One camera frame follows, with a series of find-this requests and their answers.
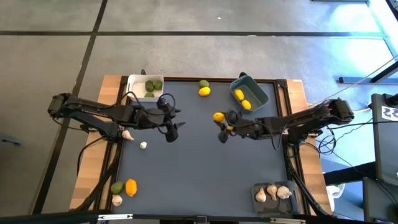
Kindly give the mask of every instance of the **blue bowl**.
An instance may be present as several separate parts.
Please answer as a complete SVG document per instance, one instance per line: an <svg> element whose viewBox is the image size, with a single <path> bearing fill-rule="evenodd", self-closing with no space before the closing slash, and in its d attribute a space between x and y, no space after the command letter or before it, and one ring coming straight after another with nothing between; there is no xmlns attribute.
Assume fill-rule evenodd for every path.
<svg viewBox="0 0 398 224"><path fill-rule="evenodd" d="M242 90L244 100L247 100L251 104L251 110L243 108L241 102L235 97L234 91ZM254 81L252 77L242 72L239 78L231 83L231 94L235 100L241 105L242 111L246 114L255 112L268 102L268 96L262 90L262 88Z"/></svg>

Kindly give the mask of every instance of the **white cable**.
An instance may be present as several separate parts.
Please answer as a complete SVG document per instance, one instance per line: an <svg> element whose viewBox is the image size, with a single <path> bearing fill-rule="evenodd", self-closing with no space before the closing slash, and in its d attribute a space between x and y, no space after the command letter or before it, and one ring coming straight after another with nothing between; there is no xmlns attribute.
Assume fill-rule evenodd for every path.
<svg viewBox="0 0 398 224"><path fill-rule="evenodd" d="M363 110L353 111L353 113L362 113L362 112L365 112L365 111L368 111L368 110L370 110L370 108L366 108L366 109L363 109Z"/></svg>
<svg viewBox="0 0 398 224"><path fill-rule="evenodd" d="M390 63L390 62L392 62L392 61L394 61L394 62L395 62L395 59L396 59L397 57L398 57L398 55L397 55L397 56L395 56L394 58L392 58L390 61L386 62L384 65L381 65L381 66L380 66L378 69L376 69L375 71L373 71L373 72L372 72L372 73L370 73L369 75L366 75L366 76L365 76L364 78L362 78L361 80L359 80L359 81L357 81L357 82L355 82L355 83L353 83L353 84L351 84L351 85L347 86L346 88L344 88L344 89L342 89L342 90L338 91L337 93L334 93L334 94L332 94L332 95L330 95L330 96L326 97L325 99L322 99L322 100L318 101L317 103L313 104L313 106L315 106L315 105L318 105L318 104L320 104L320 103L324 102L325 100L327 100L327 99L331 98L332 96L335 96L335 95L337 95L337 94L341 93L342 91L345 91L346 89L348 89L348 88L351 88L351 87L353 87L353 86L355 86L355 85L357 85L357 84L361 83L361 82L362 82L363 80L365 80L367 77L369 77L369 76L373 75L375 72L377 72L378 70L380 70L380 68L382 68L382 67L386 66L388 63Z"/></svg>

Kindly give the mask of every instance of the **white bowl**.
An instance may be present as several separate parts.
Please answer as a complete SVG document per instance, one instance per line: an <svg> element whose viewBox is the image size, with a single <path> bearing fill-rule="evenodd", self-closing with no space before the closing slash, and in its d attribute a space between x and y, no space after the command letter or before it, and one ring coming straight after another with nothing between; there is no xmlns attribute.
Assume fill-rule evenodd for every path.
<svg viewBox="0 0 398 224"><path fill-rule="evenodd" d="M161 90L154 90L152 93L155 95L155 97L144 97L148 91L145 89L145 82L146 81L161 81L163 83L162 89ZM127 80L127 88L126 88L126 93L129 91L134 92L136 94L137 98L141 102L156 102L159 99L159 96L163 94L163 89L164 89L164 78L162 75L129 75L129 79ZM129 93L127 95L130 97L132 101L136 101L135 97Z"/></svg>

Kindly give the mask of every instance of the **white sticker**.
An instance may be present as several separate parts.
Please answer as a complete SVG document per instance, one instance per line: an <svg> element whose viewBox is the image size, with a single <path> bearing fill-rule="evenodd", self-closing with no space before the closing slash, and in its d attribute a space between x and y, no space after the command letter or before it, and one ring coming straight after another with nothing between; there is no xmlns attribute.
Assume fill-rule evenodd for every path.
<svg viewBox="0 0 398 224"><path fill-rule="evenodd" d="M398 109L381 106L381 118L389 121L398 121Z"/></svg>

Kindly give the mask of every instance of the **black floor line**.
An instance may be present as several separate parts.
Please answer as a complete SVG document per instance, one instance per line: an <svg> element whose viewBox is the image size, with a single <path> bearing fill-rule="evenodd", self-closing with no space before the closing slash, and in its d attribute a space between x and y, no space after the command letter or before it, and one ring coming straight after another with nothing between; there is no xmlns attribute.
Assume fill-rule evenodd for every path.
<svg viewBox="0 0 398 224"><path fill-rule="evenodd" d="M0 35L31 35L31 36L88 36L93 35L92 31L23 31L23 30L4 30Z"/></svg>
<svg viewBox="0 0 398 224"><path fill-rule="evenodd" d="M396 55L398 55L397 53L397 49L394 47L394 44L392 44L390 37L387 35L386 31L383 28L383 25L381 23L381 21L379 20L379 18L377 17L377 15L375 15L375 13L373 12L373 10L369 7L370 2L367 2L366 5L368 6L368 9L372 15L372 18L374 20L374 22L377 25L377 28L379 29L380 33L382 34L383 40L387 45L387 48L389 49L391 55L393 57L395 57Z"/></svg>
<svg viewBox="0 0 398 224"><path fill-rule="evenodd" d="M383 37L382 32L250 32L250 31L0 31L0 35L42 36L259 36L259 37Z"/></svg>
<svg viewBox="0 0 398 224"><path fill-rule="evenodd" d="M98 12L98 16L97 16L97 20L96 20L94 28L93 28L93 32L98 32L98 29L100 28L101 20L103 18L107 3L108 3L108 0L103 0L101 3L101 7ZM83 83L83 78L86 73L87 65L90 60L91 52L93 51L95 39L96 39L96 36L91 35L91 37L88 41L86 52L85 52L85 55L83 56L83 61L81 63L80 71L76 78L75 86L73 87L73 91L72 91L73 95L77 96L79 94L81 84ZM52 178L53 178L53 175L54 175L54 172L57 167L57 163L58 163L61 151L62 151L63 142L67 135L67 131L68 131L67 127L69 126L69 122L70 122L70 119L64 119L62 121L62 126L60 127L60 133L57 136L57 139L55 140L55 144L54 144L53 151L51 154L49 166L47 167L42 185L40 187L39 194L37 195L37 198L36 198L36 202L35 202L35 205L33 208L33 214L42 213L45 199L47 198L47 194L48 194L50 186L51 186L51 181L52 181Z"/></svg>

